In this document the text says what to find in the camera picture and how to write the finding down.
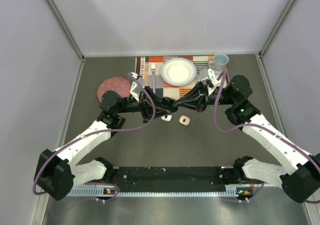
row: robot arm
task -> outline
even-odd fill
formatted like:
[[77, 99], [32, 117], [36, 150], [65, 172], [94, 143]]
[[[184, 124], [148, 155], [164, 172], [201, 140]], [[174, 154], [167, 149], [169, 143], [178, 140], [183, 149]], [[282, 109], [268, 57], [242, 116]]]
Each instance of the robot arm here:
[[[144, 80], [134, 74], [135, 78], [144, 86]], [[184, 97], [174, 100], [172, 98], [157, 97], [147, 86], [145, 91], [155, 104], [155, 118], [171, 115], [184, 107], [197, 112], [203, 112], [208, 105], [213, 105], [217, 97], [217, 88], [221, 86], [211, 69], [200, 72], [200, 82]], [[153, 115], [153, 108], [146, 94], [142, 92], [135, 82], [131, 86], [131, 96], [123, 98], [114, 91], [108, 91], [102, 96], [100, 108], [102, 113], [96, 121], [83, 133], [75, 138], [79, 140], [67, 149], [59, 152], [45, 167], [37, 185], [49, 193], [54, 199], [64, 198], [72, 187], [84, 184], [92, 180], [102, 179], [108, 169], [113, 166], [101, 158], [77, 165], [78, 162], [92, 151], [100, 143], [110, 139], [117, 132], [107, 129], [121, 129], [125, 119], [118, 114], [129, 112], [141, 112], [143, 122], [149, 121]], [[252, 94], [249, 81], [242, 75], [232, 78], [222, 90], [219, 104], [232, 105], [225, 111], [227, 118], [234, 125], [245, 124], [240, 128], [244, 133], [251, 136], [270, 152], [281, 166], [260, 162], [252, 157], [237, 159], [233, 165], [234, 176], [241, 179], [258, 179], [283, 188], [286, 194], [296, 202], [304, 202], [318, 188], [320, 188], [320, 175], [310, 161], [301, 153], [292, 149], [280, 138], [286, 139], [274, 128], [254, 107], [248, 97]], [[256, 126], [260, 125], [273, 134]], [[320, 162], [320, 154], [310, 156], [317, 164]], [[52, 156], [54, 152], [45, 150], [39, 158], [35, 177], [40, 168]]]

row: gray floor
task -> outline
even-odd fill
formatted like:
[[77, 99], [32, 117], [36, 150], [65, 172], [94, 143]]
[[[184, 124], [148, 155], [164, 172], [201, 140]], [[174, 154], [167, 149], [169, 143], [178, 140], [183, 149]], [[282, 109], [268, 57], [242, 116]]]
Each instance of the gray floor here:
[[[250, 101], [275, 125], [275, 118], [260, 74], [255, 55], [230, 55], [230, 76], [245, 75], [253, 89]], [[66, 134], [69, 142], [84, 131], [100, 114], [98, 86], [111, 77], [127, 78], [135, 69], [134, 57], [86, 58]], [[224, 111], [218, 109], [218, 122], [230, 128]], [[181, 115], [191, 118], [189, 126], [179, 124]], [[142, 124], [138, 113], [124, 114], [125, 128]], [[171, 122], [155, 120], [137, 132], [118, 133], [87, 155], [82, 162], [104, 157], [115, 166], [230, 166], [242, 156], [252, 156], [268, 163], [277, 163], [255, 140], [237, 130], [219, 133], [214, 128], [213, 110], [204, 113], [180, 109]], [[83, 198], [66, 197], [53, 202], [58, 216]], [[54, 220], [46, 211], [46, 225], [308, 225], [304, 204], [290, 200], [278, 188], [264, 188], [251, 203], [238, 204], [217, 198], [117, 198], [102, 205], [84, 201]]]
[[[275, 125], [275, 118], [255, 55], [230, 55], [230, 77], [245, 75], [253, 94], [250, 101]], [[101, 110], [97, 97], [98, 86], [111, 77], [124, 77], [135, 69], [134, 57], [86, 58], [66, 134], [66, 142], [83, 132], [98, 117]], [[218, 123], [222, 128], [232, 124], [218, 108]], [[179, 123], [179, 117], [191, 119], [189, 126]], [[139, 113], [123, 114], [124, 128], [142, 124]], [[88, 154], [82, 162], [104, 157], [115, 166], [230, 166], [242, 156], [252, 156], [268, 163], [277, 161], [255, 140], [240, 130], [218, 132], [213, 123], [213, 106], [203, 113], [180, 108], [171, 122], [156, 119], [150, 126], [135, 132], [118, 133]]]

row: white plate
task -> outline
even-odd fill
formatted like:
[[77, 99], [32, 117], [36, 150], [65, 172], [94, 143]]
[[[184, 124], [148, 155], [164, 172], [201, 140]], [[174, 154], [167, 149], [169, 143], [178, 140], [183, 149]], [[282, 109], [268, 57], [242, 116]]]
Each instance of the white plate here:
[[196, 75], [196, 66], [182, 57], [175, 57], [166, 61], [161, 68], [163, 79], [174, 86], [187, 85], [195, 79]]

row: white wall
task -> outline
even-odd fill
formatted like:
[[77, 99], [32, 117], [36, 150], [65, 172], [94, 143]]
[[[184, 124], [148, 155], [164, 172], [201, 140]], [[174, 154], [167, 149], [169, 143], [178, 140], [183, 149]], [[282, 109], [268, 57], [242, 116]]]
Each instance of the white wall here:
[[298, 0], [264, 59], [288, 136], [320, 153], [320, 0]]
[[260, 51], [288, 0], [54, 0], [86, 56]]
[[30, 219], [40, 153], [57, 147], [79, 59], [45, 0], [0, 0], [0, 224]]

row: fork handle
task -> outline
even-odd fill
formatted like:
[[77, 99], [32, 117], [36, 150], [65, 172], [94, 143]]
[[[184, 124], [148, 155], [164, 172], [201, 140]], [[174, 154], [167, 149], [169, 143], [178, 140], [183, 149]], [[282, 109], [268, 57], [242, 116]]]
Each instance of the fork handle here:
[[153, 82], [153, 93], [156, 94], [156, 76], [152, 75], [152, 82]]

